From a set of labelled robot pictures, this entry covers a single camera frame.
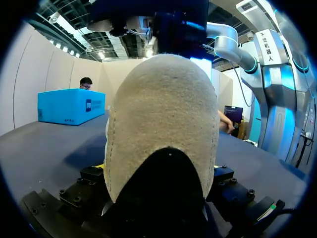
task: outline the blue cardboard box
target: blue cardboard box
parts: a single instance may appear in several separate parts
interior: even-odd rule
[[[104,93],[64,89],[38,93],[38,121],[80,125],[105,113]]]

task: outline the white label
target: white label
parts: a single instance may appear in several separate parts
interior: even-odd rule
[[[281,58],[270,30],[256,33],[262,52],[264,65],[281,64]]]

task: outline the man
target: man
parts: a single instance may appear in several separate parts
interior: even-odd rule
[[[220,116],[219,130],[230,134],[234,130],[232,121],[219,110],[218,114]]]
[[[93,84],[93,82],[91,81],[91,79],[88,78],[88,77],[85,77],[85,78],[82,78],[80,80],[79,88],[85,89],[85,90],[90,90],[90,87],[91,87],[92,84]]]

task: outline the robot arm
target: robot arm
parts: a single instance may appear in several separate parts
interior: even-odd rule
[[[214,52],[217,56],[235,62],[247,73],[257,70],[256,59],[238,47],[238,33],[233,27],[207,22],[207,37],[214,38]]]

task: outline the workbench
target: workbench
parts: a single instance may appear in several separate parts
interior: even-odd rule
[[[102,164],[107,118],[106,112],[80,126],[33,122],[1,136],[1,168],[14,199],[42,188],[57,197],[61,188],[80,177],[82,168]],[[308,183],[295,167],[224,133],[219,136],[216,165],[233,169],[239,183],[255,190],[256,202],[269,196],[283,200],[285,208],[296,207]],[[287,217],[278,217],[267,232],[273,233]]]

